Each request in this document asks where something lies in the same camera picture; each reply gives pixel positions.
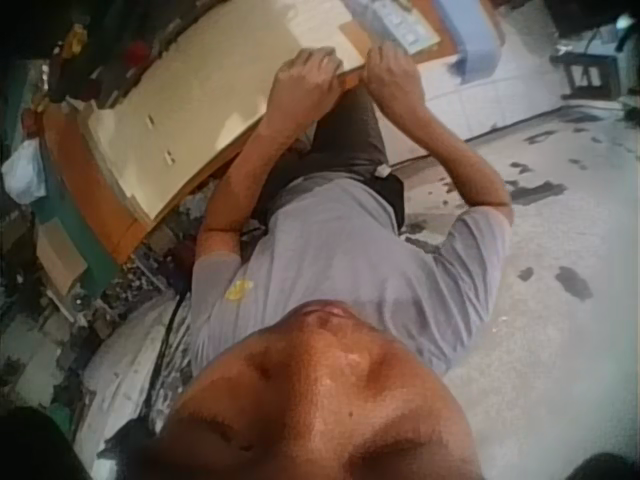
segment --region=gray t-shirt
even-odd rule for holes
[[[200,258],[193,273],[192,366],[270,326],[303,302],[342,300],[442,374],[489,317],[510,225],[487,207],[456,220],[426,254],[397,236],[389,205],[349,178],[318,174],[279,197],[249,261]]]

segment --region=yellow stain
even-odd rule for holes
[[[231,300],[232,302],[238,302],[242,300],[252,288],[253,282],[251,280],[237,280],[229,287],[224,298]]]

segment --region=concrete floor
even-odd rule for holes
[[[530,203],[515,206],[493,318],[446,377],[491,480],[561,479],[601,451],[636,456],[638,130],[621,115],[568,109],[475,142]],[[409,221],[426,226],[413,236],[440,241],[463,208],[446,174],[426,160],[400,175]],[[545,181],[557,196],[522,190]]]

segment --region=table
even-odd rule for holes
[[[440,36],[440,43],[419,54],[417,63],[455,56],[457,48],[450,32],[438,15],[432,0],[414,0],[414,6]],[[481,0],[499,35],[501,29],[489,0]],[[356,48],[360,40],[357,29],[343,32]],[[349,87],[359,82],[359,72],[346,75]],[[64,181],[88,225],[107,252],[118,263],[124,263],[145,235],[203,181],[228,164],[242,149],[252,132],[246,130],[202,167],[172,197],[153,221],[141,221],[125,205],[102,174],[94,151],[83,135],[82,119],[74,112],[64,112],[59,105],[50,106],[43,115],[45,142],[56,171]]]

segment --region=hand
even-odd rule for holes
[[[426,110],[418,68],[390,42],[369,50],[363,79],[378,108],[400,128],[409,127]]]
[[[333,48],[300,50],[276,73],[261,127],[289,141],[304,133],[342,94],[341,68]]]

